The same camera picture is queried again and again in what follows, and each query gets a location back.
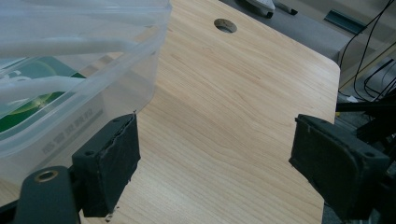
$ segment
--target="transparent plastic box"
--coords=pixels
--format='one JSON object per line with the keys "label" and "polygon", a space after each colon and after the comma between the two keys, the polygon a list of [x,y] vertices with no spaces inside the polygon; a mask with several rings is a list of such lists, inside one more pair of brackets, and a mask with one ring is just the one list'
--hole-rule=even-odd
{"label": "transparent plastic box", "polygon": [[0,178],[71,165],[106,123],[141,110],[170,12],[168,0],[2,1]]}

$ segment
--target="black wire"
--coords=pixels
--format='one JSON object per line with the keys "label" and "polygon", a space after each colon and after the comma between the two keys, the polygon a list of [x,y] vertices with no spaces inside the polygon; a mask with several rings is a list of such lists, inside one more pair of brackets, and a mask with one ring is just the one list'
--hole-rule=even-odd
{"label": "black wire", "polygon": [[[392,4],[392,3],[393,3],[393,0],[389,0],[388,3],[387,3],[387,6],[386,6],[385,8],[389,7],[390,4]],[[368,47],[369,47],[369,45],[370,45],[370,40],[371,40],[371,37],[372,37],[372,35],[373,35],[374,29],[375,29],[376,25],[378,24],[379,19],[381,19],[382,15],[384,14],[384,12],[385,12],[385,10],[382,10],[382,11],[381,11],[381,13],[379,14],[378,18],[376,19],[376,21],[375,21],[375,23],[374,23],[374,25],[373,25],[373,29],[370,31],[369,37],[368,37],[368,39],[367,39],[366,46],[364,47],[363,55],[361,55],[361,62],[359,63],[358,69],[357,69],[356,74],[355,74],[354,79],[353,79],[353,90],[354,90],[354,91],[356,92],[356,94],[357,94],[360,98],[362,98],[364,101],[368,101],[368,100],[366,100],[364,97],[362,97],[362,96],[359,94],[359,92],[356,90],[356,80],[357,80],[357,78],[358,78],[358,73],[361,71],[361,65],[363,64],[364,57],[366,56],[367,49],[368,49]]]}
{"label": "black wire", "polygon": [[388,89],[388,91],[385,93],[385,95],[388,95],[392,90],[393,87],[396,85],[396,78],[393,79],[393,84],[390,86],[390,88]]}
{"label": "black wire", "polygon": [[344,55],[345,55],[345,53],[346,53],[346,51],[347,51],[347,48],[348,48],[349,44],[352,42],[352,40],[354,40],[354,39],[356,38],[356,36],[358,36],[358,35],[361,34],[365,29],[367,29],[367,27],[368,27],[371,23],[373,23],[373,21],[375,21],[382,13],[384,13],[384,11],[387,10],[387,8],[390,6],[390,4],[393,3],[393,1],[394,1],[394,0],[389,0],[388,3],[387,3],[387,5],[384,7],[384,9],[382,9],[382,11],[380,11],[380,12],[378,13],[378,15],[376,15],[372,20],[370,20],[369,23],[367,23],[363,28],[361,28],[361,29],[360,29],[355,35],[353,35],[353,37],[347,42],[346,48],[344,49],[343,54],[341,55],[341,60],[340,60],[340,64],[339,64],[339,65],[340,65],[340,68],[341,68],[341,66],[343,65]]}
{"label": "black wire", "polygon": [[[355,74],[355,76],[352,77],[352,78],[354,78],[354,90],[355,90],[355,92],[356,92],[357,94],[358,94],[358,92],[356,91],[356,84],[355,84],[355,83],[356,83],[356,77],[358,76],[358,73],[360,72],[361,64],[362,64],[362,61],[364,60],[364,56],[365,56],[365,53],[366,53],[366,51],[367,51],[367,48],[368,48],[368,44],[369,44],[369,42],[370,42],[371,35],[372,35],[372,33],[373,33],[373,30],[374,30],[376,24],[377,24],[378,21],[379,21],[379,18],[381,18],[382,14],[385,12],[385,10],[387,10],[387,8],[388,8],[393,2],[394,2],[394,0],[389,0],[388,3],[387,3],[387,5],[384,7],[384,9],[382,9],[382,11],[381,11],[377,16],[375,16],[369,23],[367,23],[358,33],[356,33],[356,34],[348,41],[348,43],[346,44],[346,48],[344,49],[343,54],[342,54],[342,56],[341,56],[340,68],[341,68],[341,66],[342,66],[342,64],[343,64],[344,56],[345,56],[345,53],[346,53],[346,51],[347,51],[347,48],[348,48],[349,44],[352,42],[352,40],[353,40],[356,36],[358,36],[358,35],[359,35],[361,32],[363,32],[373,21],[375,21],[375,25],[373,26],[373,29],[372,29],[372,31],[370,32],[369,38],[368,38],[368,40],[367,40],[367,44],[366,44],[365,50],[364,50],[364,52],[363,52],[363,56],[362,56],[361,63],[360,63],[360,65],[359,65],[358,71],[357,71],[357,73]],[[338,90],[340,90],[341,88],[343,88],[350,80],[352,80],[352,78],[350,78],[350,79],[349,79],[343,86],[341,86]]]}
{"label": "black wire", "polygon": [[389,90],[387,91],[387,93],[385,93],[384,96],[388,95],[391,91],[393,91],[393,88],[395,87],[395,85],[396,85],[396,82],[393,82],[392,86],[389,88]]}
{"label": "black wire", "polygon": [[341,95],[347,96],[347,97],[349,97],[349,96],[350,96],[350,95],[346,95],[346,94],[344,94],[344,93],[342,93],[342,92],[340,92],[340,91],[338,91],[338,93],[340,93]]}
{"label": "black wire", "polygon": [[393,61],[394,61],[393,59],[390,59],[390,60],[387,61],[386,63],[382,64],[382,66],[380,66],[378,69],[376,69],[375,72],[373,72],[369,77],[367,77],[366,79],[364,79],[364,86],[363,86],[363,88],[364,88],[364,91],[366,92],[367,95],[369,95],[370,97],[375,98],[375,97],[374,97],[372,94],[370,94],[370,92],[368,92],[367,90],[370,90],[370,91],[372,91],[372,92],[374,92],[374,93],[376,93],[376,94],[379,94],[379,91],[373,90],[371,87],[368,86],[368,83],[369,83],[370,79],[371,79],[375,74],[377,74],[379,71],[382,71],[382,69],[386,68],[386,67],[387,67],[389,64],[391,64]]}
{"label": "black wire", "polygon": [[393,85],[395,85],[395,83],[396,83],[396,77],[388,84],[387,87],[385,87],[384,90],[382,90],[382,91],[378,94],[376,100],[378,100],[379,97],[380,97],[382,94],[384,94],[385,90],[386,90],[389,86],[393,86]]}

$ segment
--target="gray floor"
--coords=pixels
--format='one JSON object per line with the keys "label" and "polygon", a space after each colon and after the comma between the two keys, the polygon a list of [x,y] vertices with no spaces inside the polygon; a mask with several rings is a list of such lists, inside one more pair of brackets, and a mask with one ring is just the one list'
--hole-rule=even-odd
{"label": "gray floor", "polygon": [[220,2],[244,12],[335,62],[338,60],[338,52],[349,40],[346,35],[301,13],[292,16],[277,8],[272,19],[266,19],[266,11],[252,6],[245,0],[220,0]]}

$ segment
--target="green label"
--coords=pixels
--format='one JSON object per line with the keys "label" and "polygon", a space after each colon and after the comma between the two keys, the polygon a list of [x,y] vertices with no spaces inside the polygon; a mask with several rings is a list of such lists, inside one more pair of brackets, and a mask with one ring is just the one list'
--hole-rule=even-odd
{"label": "green label", "polygon": [[[0,82],[22,81],[27,79],[53,76],[84,78],[84,76],[76,73],[75,70],[59,62],[58,60],[52,57],[45,57],[25,64],[24,66],[18,68],[18,70],[6,74],[0,78]],[[49,103],[56,100],[62,94],[63,92],[53,92],[38,96],[29,102],[25,102],[23,105],[19,106],[17,109],[13,110],[0,119],[0,133],[30,118],[34,113],[42,108],[45,108]],[[9,108],[7,109],[7,106],[12,106],[12,104],[13,103],[9,103],[7,105],[1,106],[5,106],[2,109],[8,111]]]}

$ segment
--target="wooden table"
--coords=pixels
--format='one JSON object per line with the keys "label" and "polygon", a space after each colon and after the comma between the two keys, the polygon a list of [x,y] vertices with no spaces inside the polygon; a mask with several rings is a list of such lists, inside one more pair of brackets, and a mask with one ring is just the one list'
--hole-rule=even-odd
{"label": "wooden table", "polygon": [[[219,1],[172,4],[142,160],[110,223],[320,223],[288,159],[299,113],[333,121],[338,66]],[[0,188],[2,203],[18,195]]]}

